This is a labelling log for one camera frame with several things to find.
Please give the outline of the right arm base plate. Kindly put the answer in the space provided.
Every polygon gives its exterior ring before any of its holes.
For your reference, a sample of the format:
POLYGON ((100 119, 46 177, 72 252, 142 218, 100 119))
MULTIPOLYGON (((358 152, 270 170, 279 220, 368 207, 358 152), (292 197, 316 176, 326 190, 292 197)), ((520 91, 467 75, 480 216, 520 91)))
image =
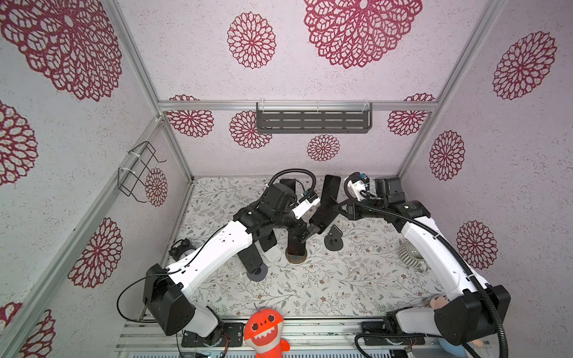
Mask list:
POLYGON ((367 334, 364 341, 367 346, 375 345, 423 345, 424 337, 405 334, 388 320, 361 322, 362 332, 367 334))

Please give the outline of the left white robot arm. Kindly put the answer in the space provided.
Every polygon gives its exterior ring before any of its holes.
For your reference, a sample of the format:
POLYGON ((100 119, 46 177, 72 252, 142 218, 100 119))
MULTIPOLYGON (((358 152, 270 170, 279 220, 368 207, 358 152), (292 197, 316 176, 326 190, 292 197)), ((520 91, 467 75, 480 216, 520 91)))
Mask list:
POLYGON ((168 265, 155 264, 144 278, 143 304, 164 334, 190 331, 200 337, 219 337, 220 318, 213 310, 196 305, 192 295, 205 279, 234 255, 243 252, 261 263, 255 243, 284 228, 300 243, 317 234, 319 227, 303 220, 320 203, 314 189, 302 198, 282 183, 270 184, 261 197, 242 207, 215 235, 192 254, 168 265))

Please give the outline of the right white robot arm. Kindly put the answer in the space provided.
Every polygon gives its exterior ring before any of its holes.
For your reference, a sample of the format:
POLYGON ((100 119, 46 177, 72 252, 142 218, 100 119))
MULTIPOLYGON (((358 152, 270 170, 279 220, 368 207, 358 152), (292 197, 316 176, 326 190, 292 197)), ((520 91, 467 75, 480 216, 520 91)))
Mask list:
POLYGON ((503 322, 510 304, 510 293, 492 286, 478 274, 443 236, 427 208, 419 201, 408 201, 398 177, 375 179, 375 194, 369 179, 355 172, 343 184, 347 199, 332 210, 349 220, 379 218, 394 228, 422 255, 428 268, 440 280, 447 299, 445 306, 409 307, 389 313, 387 332, 379 339, 408 340, 418 337, 443 338, 463 347, 471 356, 477 353, 469 343, 497 335, 500 357, 508 357, 509 346, 503 322))

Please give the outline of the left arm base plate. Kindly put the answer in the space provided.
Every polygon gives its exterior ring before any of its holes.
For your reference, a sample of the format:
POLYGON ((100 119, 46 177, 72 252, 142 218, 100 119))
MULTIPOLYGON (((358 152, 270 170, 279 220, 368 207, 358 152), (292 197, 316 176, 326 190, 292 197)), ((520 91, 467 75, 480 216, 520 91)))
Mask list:
POLYGON ((222 322, 206 337, 184 331, 181 339, 183 348, 236 348, 243 344, 245 324, 242 322, 222 322))

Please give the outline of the wooden round stand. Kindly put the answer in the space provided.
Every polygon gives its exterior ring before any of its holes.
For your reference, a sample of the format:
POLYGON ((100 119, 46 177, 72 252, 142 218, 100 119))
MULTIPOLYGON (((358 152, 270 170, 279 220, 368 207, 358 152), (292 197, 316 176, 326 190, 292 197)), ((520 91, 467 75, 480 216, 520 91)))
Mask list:
POLYGON ((290 254, 288 251, 286 251, 285 257, 291 264, 302 264, 307 259, 307 250, 304 250, 302 255, 290 254))

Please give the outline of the black stand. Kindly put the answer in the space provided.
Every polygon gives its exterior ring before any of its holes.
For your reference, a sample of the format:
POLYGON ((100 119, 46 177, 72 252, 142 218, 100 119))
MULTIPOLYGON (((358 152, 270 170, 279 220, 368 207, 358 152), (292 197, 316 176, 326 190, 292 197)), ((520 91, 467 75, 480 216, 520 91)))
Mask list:
POLYGON ((341 251, 343 249, 343 232, 338 226, 331 226, 324 238, 324 245, 329 251, 341 251))

